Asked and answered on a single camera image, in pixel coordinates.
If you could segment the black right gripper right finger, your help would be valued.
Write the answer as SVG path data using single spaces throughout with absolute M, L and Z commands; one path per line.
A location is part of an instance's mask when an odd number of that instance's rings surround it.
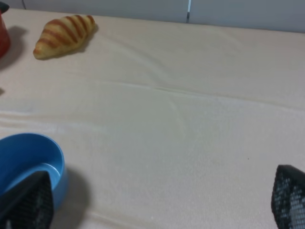
M 305 173 L 292 165 L 279 165 L 271 198 L 271 210 L 279 229 L 305 227 Z

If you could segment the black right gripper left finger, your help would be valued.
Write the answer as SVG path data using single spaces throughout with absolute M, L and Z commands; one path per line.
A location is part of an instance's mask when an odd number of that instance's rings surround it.
M 54 215 L 48 172 L 37 171 L 0 196 L 2 229 L 48 229 Z

